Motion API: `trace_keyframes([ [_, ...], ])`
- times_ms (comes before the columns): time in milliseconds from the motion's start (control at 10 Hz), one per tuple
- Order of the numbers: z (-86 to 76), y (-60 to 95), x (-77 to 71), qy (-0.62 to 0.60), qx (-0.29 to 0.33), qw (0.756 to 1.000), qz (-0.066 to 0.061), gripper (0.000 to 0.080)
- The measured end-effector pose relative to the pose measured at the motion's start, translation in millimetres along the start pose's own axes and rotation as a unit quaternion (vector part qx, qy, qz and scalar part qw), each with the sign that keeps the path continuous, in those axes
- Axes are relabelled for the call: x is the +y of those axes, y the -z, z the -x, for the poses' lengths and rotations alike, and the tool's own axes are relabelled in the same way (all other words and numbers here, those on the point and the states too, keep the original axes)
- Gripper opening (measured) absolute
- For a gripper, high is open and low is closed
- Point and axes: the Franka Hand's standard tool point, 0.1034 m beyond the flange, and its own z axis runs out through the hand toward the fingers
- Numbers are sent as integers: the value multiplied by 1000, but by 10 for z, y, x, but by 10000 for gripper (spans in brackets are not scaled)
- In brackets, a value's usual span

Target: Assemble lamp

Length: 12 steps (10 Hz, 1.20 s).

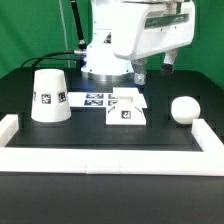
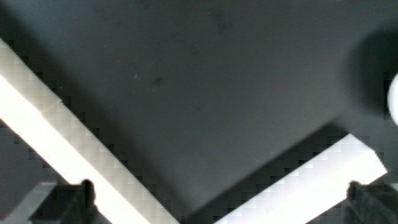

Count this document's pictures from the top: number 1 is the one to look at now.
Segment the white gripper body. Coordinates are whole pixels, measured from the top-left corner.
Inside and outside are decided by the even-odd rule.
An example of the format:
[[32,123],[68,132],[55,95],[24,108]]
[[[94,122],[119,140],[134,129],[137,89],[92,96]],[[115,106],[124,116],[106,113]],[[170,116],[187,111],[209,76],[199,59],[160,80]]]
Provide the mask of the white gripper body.
[[136,60],[189,45],[194,36],[195,5],[188,2],[127,2],[115,6],[112,51]]

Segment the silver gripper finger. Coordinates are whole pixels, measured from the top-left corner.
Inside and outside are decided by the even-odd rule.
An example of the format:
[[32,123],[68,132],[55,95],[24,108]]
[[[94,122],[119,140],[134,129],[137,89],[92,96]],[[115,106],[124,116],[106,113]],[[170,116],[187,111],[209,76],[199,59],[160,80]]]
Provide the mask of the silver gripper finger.
[[178,54],[177,49],[169,50],[165,53],[164,61],[161,65],[161,73],[163,75],[170,75],[174,71],[174,63]]
[[133,60],[132,67],[134,71],[134,82],[136,84],[144,84],[146,82],[146,60]]

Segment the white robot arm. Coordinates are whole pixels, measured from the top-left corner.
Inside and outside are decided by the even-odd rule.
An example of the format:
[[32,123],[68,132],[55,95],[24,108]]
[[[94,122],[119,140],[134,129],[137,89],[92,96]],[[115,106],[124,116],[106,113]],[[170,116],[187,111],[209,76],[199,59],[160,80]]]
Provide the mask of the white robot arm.
[[82,76],[102,82],[146,81],[146,59],[163,53],[161,72],[174,70],[178,49],[194,37],[193,0],[91,0],[93,37]]

